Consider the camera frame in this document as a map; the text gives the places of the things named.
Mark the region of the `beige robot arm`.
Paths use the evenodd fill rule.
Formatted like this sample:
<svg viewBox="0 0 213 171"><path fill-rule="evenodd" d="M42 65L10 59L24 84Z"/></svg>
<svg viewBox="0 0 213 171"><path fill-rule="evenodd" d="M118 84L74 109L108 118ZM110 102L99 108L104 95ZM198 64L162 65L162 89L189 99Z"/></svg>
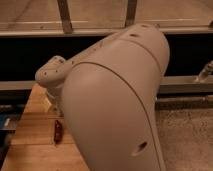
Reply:
<svg viewBox="0 0 213 171"><path fill-rule="evenodd" d="M90 171L166 171L155 102L169 55L159 29L135 24L37 70Z"/></svg>

